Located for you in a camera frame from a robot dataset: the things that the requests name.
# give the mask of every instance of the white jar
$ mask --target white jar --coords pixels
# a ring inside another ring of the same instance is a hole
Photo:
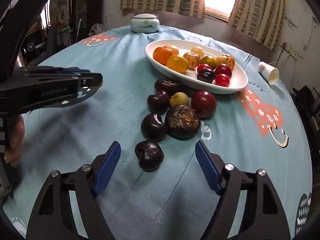
[[[135,33],[155,33],[159,27],[160,22],[153,14],[138,14],[131,20],[131,31]]]

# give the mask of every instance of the tablecloth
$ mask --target tablecloth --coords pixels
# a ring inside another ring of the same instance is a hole
[[[145,172],[134,147],[144,140],[140,124],[149,113],[147,97],[155,92],[154,82],[164,78],[145,53],[146,45],[159,39],[193,41],[228,53],[245,70],[249,83],[239,93],[215,95],[214,115],[201,121],[201,130],[193,138],[179,141],[167,136],[159,142],[164,161],[159,169]],[[22,181],[4,211],[25,235],[33,204],[50,171],[76,171],[116,140],[121,158],[107,190],[97,198],[116,239],[200,239],[219,200],[195,157],[195,144],[202,139],[211,152],[239,170],[267,171],[294,237],[311,200],[310,151],[286,87],[281,81],[269,86],[258,73],[259,62],[233,46],[167,26],[152,34],[132,33],[129,26],[113,29],[53,55],[41,65],[90,69],[102,73],[104,84],[79,104],[24,114]],[[75,194],[71,200],[78,231],[85,236]],[[239,229],[244,203],[245,194],[241,194],[230,236]]]

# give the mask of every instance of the wall outlet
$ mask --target wall outlet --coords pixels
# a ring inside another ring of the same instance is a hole
[[[299,53],[293,49],[288,43],[284,42],[281,46],[287,53],[289,53],[295,60],[298,60]]]

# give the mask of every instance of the white cup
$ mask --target white cup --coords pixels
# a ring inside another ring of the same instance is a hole
[[[279,79],[279,70],[265,62],[259,63],[259,73],[270,85],[276,84]]]

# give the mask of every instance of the wall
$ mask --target wall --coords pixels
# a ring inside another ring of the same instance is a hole
[[[141,13],[138,10],[121,10],[120,0],[104,0],[103,4],[103,23],[106,30],[129,25],[135,13]],[[213,17],[197,19],[167,12],[151,13],[158,16],[162,25],[212,37],[242,49],[267,63],[278,61],[279,56],[279,60],[283,60],[288,54],[286,51],[282,52],[280,46],[277,53],[273,53],[262,44]],[[296,89],[308,85],[311,89],[315,87],[319,90],[320,53],[317,47],[320,48],[320,29],[315,17],[305,0],[287,0],[285,18],[280,44],[286,42],[290,45],[293,54],[297,54],[295,55],[297,60],[289,56],[285,61],[278,63],[280,77],[288,90],[291,90],[292,85]]]

